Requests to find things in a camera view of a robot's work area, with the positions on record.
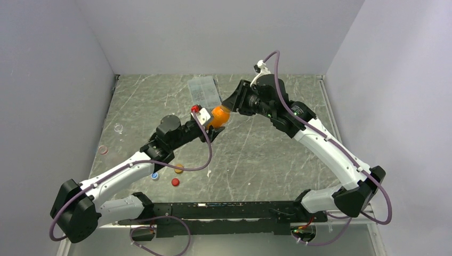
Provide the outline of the orange juice bottle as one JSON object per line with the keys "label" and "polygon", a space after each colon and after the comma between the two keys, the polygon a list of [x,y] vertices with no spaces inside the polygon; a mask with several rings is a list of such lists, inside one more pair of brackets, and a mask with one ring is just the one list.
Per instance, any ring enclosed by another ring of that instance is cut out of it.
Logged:
{"label": "orange juice bottle", "polygon": [[223,127],[224,124],[226,124],[230,118],[230,112],[231,110],[223,105],[219,105],[215,107],[212,111],[212,120],[207,125],[207,128],[214,128],[219,129],[220,127]]}

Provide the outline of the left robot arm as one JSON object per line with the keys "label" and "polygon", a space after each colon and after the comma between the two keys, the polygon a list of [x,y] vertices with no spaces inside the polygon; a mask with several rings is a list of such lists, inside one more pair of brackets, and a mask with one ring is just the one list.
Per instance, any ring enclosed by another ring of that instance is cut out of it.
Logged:
{"label": "left robot arm", "polygon": [[49,238],[54,242],[69,239],[78,243],[105,224],[135,219],[140,224],[153,217],[151,201],[136,193],[125,199],[112,196],[130,184],[170,167],[174,151],[199,138],[212,150],[212,142],[224,130],[227,120],[207,112],[191,113],[182,124],[175,115],[162,118],[154,134],[131,157],[96,177],[76,182],[65,181],[59,188],[50,211]]}

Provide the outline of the orange bottle cap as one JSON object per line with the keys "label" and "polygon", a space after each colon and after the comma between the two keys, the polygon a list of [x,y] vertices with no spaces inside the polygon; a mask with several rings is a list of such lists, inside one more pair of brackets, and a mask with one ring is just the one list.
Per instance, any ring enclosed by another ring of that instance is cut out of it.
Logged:
{"label": "orange bottle cap", "polygon": [[181,174],[184,171],[184,166],[182,164],[176,164],[174,168],[174,172],[177,174]]}

